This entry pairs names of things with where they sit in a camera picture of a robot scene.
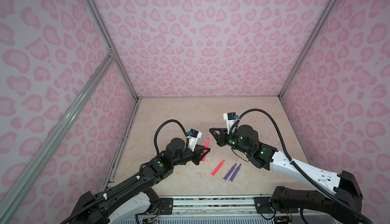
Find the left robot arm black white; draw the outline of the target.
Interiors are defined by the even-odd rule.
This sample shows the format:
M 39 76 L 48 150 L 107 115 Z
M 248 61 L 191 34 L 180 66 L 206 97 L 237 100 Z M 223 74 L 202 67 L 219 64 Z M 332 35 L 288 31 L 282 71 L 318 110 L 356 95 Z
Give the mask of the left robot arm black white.
M 170 176 L 175 166 L 193 162 L 199 165 L 210 148 L 195 145 L 193 151 L 185 149 L 185 142 L 173 138 L 166 149 L 149 162 L 140 166 L 139 171 L 122 183 L 92 195 L 90 191 L 83 194 L 72 214 L 62 221 L 63 224 L 112 224 L 110 218 L 116 210 L 136 195 L 150 189 Z

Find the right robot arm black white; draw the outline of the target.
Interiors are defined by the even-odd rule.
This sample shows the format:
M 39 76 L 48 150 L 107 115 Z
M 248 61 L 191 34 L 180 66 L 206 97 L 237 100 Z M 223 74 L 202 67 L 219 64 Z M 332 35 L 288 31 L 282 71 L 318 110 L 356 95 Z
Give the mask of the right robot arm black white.
M 313 188 L 296 190 L 277 186 L 267 207 L 277 212 L 290 209 L 319 211 L 342 224 L 371 223 L 361 213 L 363 194 L 353 174 L 347 171 L 338 174 L 289 159 L 284 152 L 262 143 L 257 131 L 249 125 L 238 127 L 235 133 L 227 128 L 211 128 L 209 131 L 218 146 L 229 146 L 245 154 L 255 167 L 286 175 Z

